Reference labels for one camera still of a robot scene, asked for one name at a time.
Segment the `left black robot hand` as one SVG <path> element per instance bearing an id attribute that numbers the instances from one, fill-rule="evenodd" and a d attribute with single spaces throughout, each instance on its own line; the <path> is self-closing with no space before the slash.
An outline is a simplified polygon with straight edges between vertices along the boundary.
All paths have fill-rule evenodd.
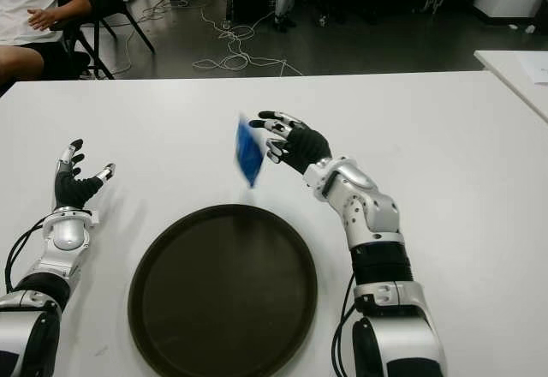
<path id="1" fill-rule="evenodd" d="M 85 154 L 80 150 L 83 140 L 69 143 L 56 162 L 53 185 L 52 211 L 63 208 L 82 210 L 85 204 L 115 175 L 116 165 L 107 164 L 92 177 L 78 179 L 81 168 L 77 167 Z"/>

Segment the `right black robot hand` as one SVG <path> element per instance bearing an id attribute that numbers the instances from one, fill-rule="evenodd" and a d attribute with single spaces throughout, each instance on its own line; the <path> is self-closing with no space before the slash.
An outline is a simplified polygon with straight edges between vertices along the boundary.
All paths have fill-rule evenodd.
<path id="1" fill-rule="evenodd" d="M 328 141 L 302 120 L 281 111 L 261 111 L 258 117 L 248 125 L 275 135 L 265 143 L 266 156 L 273 163 L 285 163 L 303 175 L 309 165 L 332 158 Z"/>

